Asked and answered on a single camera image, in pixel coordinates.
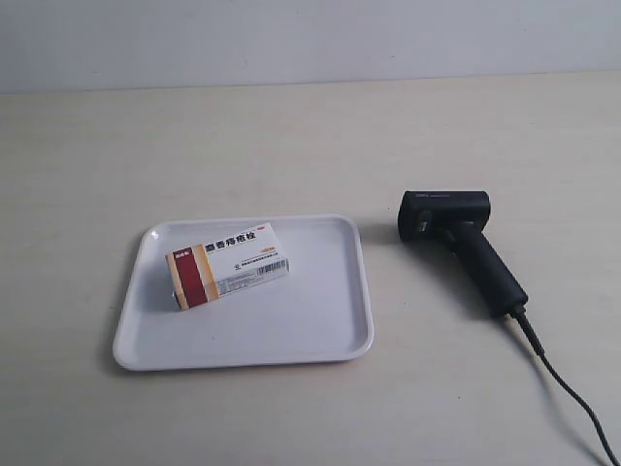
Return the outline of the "white red medicine box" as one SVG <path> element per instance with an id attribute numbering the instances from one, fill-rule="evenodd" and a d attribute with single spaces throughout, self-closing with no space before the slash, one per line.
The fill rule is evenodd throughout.
<path id="1" fill-rule="evenodd" d="M 284 277 L 290 262 L 270 223 L 166 255 L 181 310 Z"/>

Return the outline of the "black handheld barcode scanner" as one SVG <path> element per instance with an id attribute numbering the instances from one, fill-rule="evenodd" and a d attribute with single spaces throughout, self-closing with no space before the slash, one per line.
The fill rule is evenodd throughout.
<path id="1" fill-rule="evenodd" d="M 407 191 L 397 218 L 402 242 L 436 241 L 459 260 L 490 316 L 525 320 L 528 295 L 484 235 L 491 201 L 484 191 Z"/>

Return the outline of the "white plastic tray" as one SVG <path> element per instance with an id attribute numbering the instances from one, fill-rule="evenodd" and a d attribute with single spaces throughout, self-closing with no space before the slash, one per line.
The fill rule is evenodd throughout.
<path id="1" fill-rule="evenodd" d="M 180 310 L 166 253 L 221 239 L 261 217 L 168 221 L 143 236 L 117 330 L 114 360 L 130 371 L 345 361 L 374 338 L 360 235 L 346 216 L 272 216 L 290 272 Z"/>

